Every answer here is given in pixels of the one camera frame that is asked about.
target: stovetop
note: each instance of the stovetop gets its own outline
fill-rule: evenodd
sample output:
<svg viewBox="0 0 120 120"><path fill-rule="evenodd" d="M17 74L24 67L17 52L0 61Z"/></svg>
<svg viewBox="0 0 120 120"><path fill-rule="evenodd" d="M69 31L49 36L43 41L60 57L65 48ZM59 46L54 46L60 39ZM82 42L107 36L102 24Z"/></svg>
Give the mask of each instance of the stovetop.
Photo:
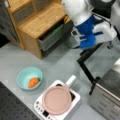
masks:
<svg viewBox="0 0 120 120"><path fill-rule="evenodd" d="M49 88L54 86L62 86L62 85L65 85L65 84L60 80L56 80ZM52 115L52 114L49 114L42 106L42 97L47 90L45 90L38 97L38 99L35 101L35 104L34 104L34 109L44 120L64 120L67 117L67 115L74 109L75 105L80 101L80 95L70 88L70 94L72 97L71 107L69 108L68 111L66 111L61 115Z"/></svg>

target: pink pan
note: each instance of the pink pan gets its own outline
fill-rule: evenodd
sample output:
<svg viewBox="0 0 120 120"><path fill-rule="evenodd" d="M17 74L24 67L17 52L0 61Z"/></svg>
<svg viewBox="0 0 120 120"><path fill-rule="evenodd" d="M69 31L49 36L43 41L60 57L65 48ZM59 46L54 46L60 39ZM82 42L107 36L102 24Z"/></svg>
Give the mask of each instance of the pink pan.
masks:
<svg viewBox="0 0 120 120"><path fill-rule="evenodd" d="M71 106L72 98L69 87L73 84L75 76L72 76L64 86L49 88L42 98L44 109L53 115L65 113Z"/></svg>

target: white pan handle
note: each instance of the white pan handle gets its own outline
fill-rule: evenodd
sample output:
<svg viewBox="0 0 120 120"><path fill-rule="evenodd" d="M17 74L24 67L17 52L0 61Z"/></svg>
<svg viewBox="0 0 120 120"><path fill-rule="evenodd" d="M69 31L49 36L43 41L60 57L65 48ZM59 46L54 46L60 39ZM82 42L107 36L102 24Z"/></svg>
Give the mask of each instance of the white pan handle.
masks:
<svg viewBox="0 0 120 120"><path fill-rule="evenodd" d="M72 75L69 80L66 82L66 85L71 88L72 85L76 82L76 76Z"/></svg>

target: orange food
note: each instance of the orange food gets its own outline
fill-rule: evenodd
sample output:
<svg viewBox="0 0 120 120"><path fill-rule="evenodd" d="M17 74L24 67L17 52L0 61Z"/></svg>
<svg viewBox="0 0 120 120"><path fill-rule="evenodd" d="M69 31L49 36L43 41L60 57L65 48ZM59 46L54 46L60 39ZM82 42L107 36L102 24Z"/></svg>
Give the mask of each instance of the orange food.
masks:
<svg viewBox="0 0 120 120"><path fill-rule="evenodd" d="M28 88L33 88L35 85L37 85L40 82L39 78L31 78L28 84Z"/></svg>

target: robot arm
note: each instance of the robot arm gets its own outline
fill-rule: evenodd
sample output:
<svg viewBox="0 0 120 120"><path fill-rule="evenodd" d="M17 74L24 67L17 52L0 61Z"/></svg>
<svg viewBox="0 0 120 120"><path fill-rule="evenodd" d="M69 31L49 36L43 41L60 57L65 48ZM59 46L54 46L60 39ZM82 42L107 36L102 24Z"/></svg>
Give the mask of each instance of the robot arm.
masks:
<svg viewBox="0 0 120 120"><path fill-rule="evenodd" d="M74 23L72 33L76 32L74 37L80 41L81 49L111 41L116 37L116 31L108 22L103 21L95 25L96 18L92 15L91 10L91 8L106 10L111 8L114 2L115 0L74 0L74 2L73 0L62 0L67 15Z"/></svg>

